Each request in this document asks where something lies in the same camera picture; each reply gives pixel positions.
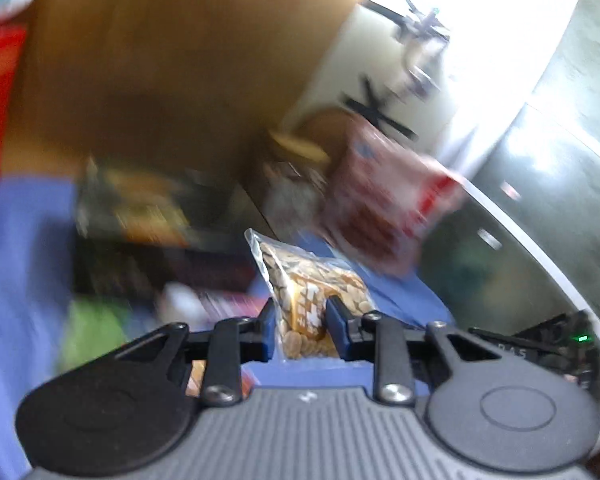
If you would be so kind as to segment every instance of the gray floor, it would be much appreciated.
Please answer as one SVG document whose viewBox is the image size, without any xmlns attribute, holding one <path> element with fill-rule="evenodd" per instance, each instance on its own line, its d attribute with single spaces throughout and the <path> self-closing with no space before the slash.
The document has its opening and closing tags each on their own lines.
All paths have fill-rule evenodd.
<svg viewBox="0 0 600 480">
<path fill-rule="evenodd" d="M 572 134 L 584 131 L 600 143 L 600 0 L 579 1 L 529 103 L 474 184 L 600 316 L 600 158 Z M 504 183 L 519 196 L 505 193 Z"/>
</svg>

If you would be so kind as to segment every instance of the bag of nuts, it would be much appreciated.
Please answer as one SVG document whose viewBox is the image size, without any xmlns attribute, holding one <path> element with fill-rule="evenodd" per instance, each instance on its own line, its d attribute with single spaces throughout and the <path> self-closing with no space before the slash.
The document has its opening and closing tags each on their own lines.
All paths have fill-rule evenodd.
<svg viewBox="0 0 600 480">
<path fill-rule="evenodd" d="M 326 301 L 339 296 L 356 316 L 374 310 L 360 277 L 339 258 L 316 256 L 253 229 L 245 236 L 277 306 L 277 343 L 283 357 L 338 357 L 323 323 Z"/>
</svg>

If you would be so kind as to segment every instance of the ribbed gray surface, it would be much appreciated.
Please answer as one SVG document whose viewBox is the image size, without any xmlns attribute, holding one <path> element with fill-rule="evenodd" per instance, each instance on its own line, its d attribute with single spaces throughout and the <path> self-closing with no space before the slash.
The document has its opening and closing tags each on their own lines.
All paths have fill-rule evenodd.
<svg viewBox="0 0 600 480">
<path fill-rule="evenodd" d="M 28 480 L 67 477 L 36 469 Z M 387 408 L 361 388 L 255 389 L 238 406 L 208 410 L 171 453 L 118 479 L 133 480 L 579 480 L 502 476 L 461 463 L 427 436 L 411 410 Z"/>
</svg>

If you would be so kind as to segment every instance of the red and white package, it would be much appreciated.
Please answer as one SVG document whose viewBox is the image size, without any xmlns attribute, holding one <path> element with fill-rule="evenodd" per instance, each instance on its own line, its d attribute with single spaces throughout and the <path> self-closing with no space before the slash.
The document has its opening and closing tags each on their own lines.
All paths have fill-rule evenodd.
<svg viewBox="0 0 600 480">
<path fill-rule="evenodd" d="M 401 276 L 417 263 L 429 229 L 460 205 L 462 178 L 369 123 L 356 128 L 330 181 L 320 227 L 349 258 Z"/>
</svg>

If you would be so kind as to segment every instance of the silver screw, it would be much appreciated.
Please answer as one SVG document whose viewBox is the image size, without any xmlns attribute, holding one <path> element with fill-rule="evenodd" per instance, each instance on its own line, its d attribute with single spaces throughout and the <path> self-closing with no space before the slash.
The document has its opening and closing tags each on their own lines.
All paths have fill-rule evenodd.
<svg viewBox="0 0 600 480">
<path fill-rule="evenodd" d="M 367 321 L 380 321 L 380 314 L 377 312 L 367 312 L 363 316 Z"/>
<path fill-rule="evenodd" d="M 379 397 L 389 404 L 404 404 L 413 399 L 413 392 L 402 384 L 386 384 L 380 389 Z"/>
<path fill-rule="evenodd" d="M 233 390 L 221 384 L 214 384 L 205 388 L 204 398 L 213 404 L 231 404 L 237 396 Z"/>
</svg>

